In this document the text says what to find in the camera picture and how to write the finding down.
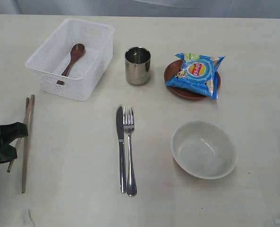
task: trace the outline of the butter knife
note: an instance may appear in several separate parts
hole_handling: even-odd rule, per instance
[[[117,108],[117,134],[119,140],[119,161],[120,161],[120,188],[121,193],[126,192],[126,174],[125,174],[125,152],[124,152],[124,128],[123,128],[123,108],[119,105]]]

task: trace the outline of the bowl rim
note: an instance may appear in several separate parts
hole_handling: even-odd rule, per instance
[[[179,159],[176,157],[175,155],[175,152],[174,152],[174,149],[173,149],[173,140],[174,138],[176,137],[177,135],[177,132],[179,130],[181,130],[183,127],[189,125],[189,124],[193,124],[195,122],[200,122],[200,123],[204,123],[204,124],[209,124],[209,125],[212,125],[212,126],[215,126],[216,128],[218,128],[219,130],[221,130],[223,132],[223,134],[227,137],[228,141],[230,142],[230,144],[232,145],[233,149],[232,149],[232,153],[234,154],[234,159],[233,159],[233,162],[232,162],[232,165],[231,167],[226,171],[224,172],[223,174],[220,174],[220,175],[215,175],[215,176],[201,176],[201,175],[197,175],[195,173],[192,173],[191,171],[189,171],[187,168],[185,168],[181,162],[179,161]],[[171,137],[171,140],[170,140],[170,147],[171,147],[171,152],[172,152],[172,155],[173,155],[173,158],[174,160],[178,163],[178,165],[183,169],[185,170],[187,173],[191,174],[192,176],[195,176],[197,178],[201,178],[201,179],[205,179],[205,180],[216,180],[216,179],[220,179],[220,178],[223,178],[225,176],[227,176],[228,174],[230,174],[234,168],[236,167],[236,164],[238,162],[238,153],[236,151],[236,148],[235,148],[235,145],[234,143],[232,142],[230,136],[218,125],[216,124],[212,124],[210,122],[206,122],[206,121],[202,121],[202,120],[193,120],[193,121],[188,121],[182,125],[180,125],[173,133],[172,137]]]

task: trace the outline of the white plastic basket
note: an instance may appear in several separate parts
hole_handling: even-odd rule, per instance
[[[80,19],[65,19],[26,61],[43,91],[85,101],[101,79],[112,59],[114,27]],[[85,46],[85,54],[72,67],[68,77],[61,76],[70,61],[70,50]]]

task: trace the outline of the fork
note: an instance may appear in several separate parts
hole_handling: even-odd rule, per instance
[[[137,193],[137,189],[136,189],[136,179],[135,179],[134,164],[132,161],[132,150],[131,150],[131,134],[135,130],[134,112],[132,106],[125,106],[123,108],[123,124],[124,124],[124,132],[128,134],[128,151],[129,151],[126,193],[129,196],[134,196]]]

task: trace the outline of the blue snack bag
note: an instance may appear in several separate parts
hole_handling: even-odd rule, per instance
[[[215,73],[225,57],[214,58],[193,53],[178,53],[176,56],[183,60],[182,67],[165,85],[217,99],[218,80]]]

